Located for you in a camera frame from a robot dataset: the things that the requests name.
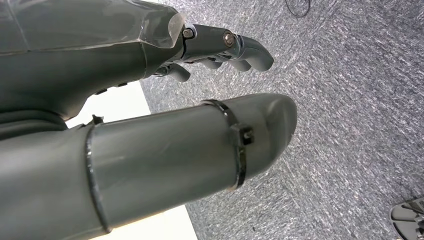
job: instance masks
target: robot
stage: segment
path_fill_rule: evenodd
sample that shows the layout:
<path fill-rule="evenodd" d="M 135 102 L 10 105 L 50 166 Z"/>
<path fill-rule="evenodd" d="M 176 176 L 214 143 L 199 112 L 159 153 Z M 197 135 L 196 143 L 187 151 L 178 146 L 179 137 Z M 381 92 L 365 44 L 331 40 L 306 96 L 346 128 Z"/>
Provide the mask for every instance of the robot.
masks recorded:
<path fill-rule="evenodd" d="M 0 239 L 74 240 L 240 188 L 289 144 L 295 102 L 254 94 L 68 129 L 87 98 L 179 63 L 267 71 L 256 40 L 139 0 L 0 1 Z"/>

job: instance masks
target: robotic finger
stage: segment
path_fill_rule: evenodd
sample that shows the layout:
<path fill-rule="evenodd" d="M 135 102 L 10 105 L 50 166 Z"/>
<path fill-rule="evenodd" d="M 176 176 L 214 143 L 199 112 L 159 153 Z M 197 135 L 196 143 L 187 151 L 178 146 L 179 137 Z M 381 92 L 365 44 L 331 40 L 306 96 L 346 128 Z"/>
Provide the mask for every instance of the robotic finger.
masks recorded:
<path fill-rule="evenodd" d="M 184 54 L 181 58 L 184 62 L 198 61 L 206 63 L 209 68 L 211 62 L 229 62 L 242 72 L 248 71 L 250 67 L 264 72 L 274 63 L 271 54 L 258 41 L 227 29 L 193 24 L 187 26 L 183 36 L 184 33 L 188 37 L 184 41 Z"/>

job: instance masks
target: wire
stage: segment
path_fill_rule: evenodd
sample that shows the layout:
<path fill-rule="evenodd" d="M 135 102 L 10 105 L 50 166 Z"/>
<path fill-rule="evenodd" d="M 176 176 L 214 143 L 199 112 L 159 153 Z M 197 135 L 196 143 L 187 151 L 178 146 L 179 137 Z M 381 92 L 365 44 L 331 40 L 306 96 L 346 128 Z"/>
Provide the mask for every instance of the wire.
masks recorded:
<path fill-rule="evenodd" d="M 304 14 L 302 15 L 297 15 L 294 12 L 292 12 L 292 10 L 289 7 L 289 3 L 287 2 L 287 0 L 285 0 L 285 5 L 287 6 L 288 11 L 291 13 L 291 15 L 293 15 L 295 18 L 303 18 L 304 16 L 306 16 L 306 14 L 309 13 L 309 10 L 311 9 L 311 0 L 305 0 L 305 2 L 307 3 L 307 9 L 304 12 Z"/>

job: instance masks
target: screw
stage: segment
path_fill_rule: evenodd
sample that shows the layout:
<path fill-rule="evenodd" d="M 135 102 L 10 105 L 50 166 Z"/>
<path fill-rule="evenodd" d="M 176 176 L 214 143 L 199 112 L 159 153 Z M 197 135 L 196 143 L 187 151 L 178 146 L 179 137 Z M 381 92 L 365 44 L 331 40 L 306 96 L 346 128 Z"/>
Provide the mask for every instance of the screw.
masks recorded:
<path fill-rule="evenodd" d="M 224 44 L 227 47 L 231 47 L 234 44 L 234 34 L 232 34 L 230 31 L 225 31 L 223 35 Z"/>
<path fill-rule="evenodd" d="M 193 30 L 191 30 L 190 28 L 186 28 L 182 31 L 182 36 L 185 39 L 189 39 L 195 36 L 195 33 L 193 32 Z"/>

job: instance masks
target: gray carpet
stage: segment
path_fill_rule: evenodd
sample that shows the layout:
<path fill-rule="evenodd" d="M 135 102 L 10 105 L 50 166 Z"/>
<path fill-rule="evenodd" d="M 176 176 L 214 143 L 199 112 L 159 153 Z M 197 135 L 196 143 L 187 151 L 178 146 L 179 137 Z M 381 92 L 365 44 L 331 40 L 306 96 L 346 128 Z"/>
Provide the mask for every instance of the gray carpet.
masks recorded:
<path fill-rule="evenodd" d="M 424 1 L 312 0 L 300 19 L 283 0 L 166 3 L 260 40 L 275 64 L 146 79 L 152 112 L 252 93 L 298 105 L 293 140 L 267 172 L 187 205 L 198 239 L 396 239 L 391 206 L 424 195 Z"/>

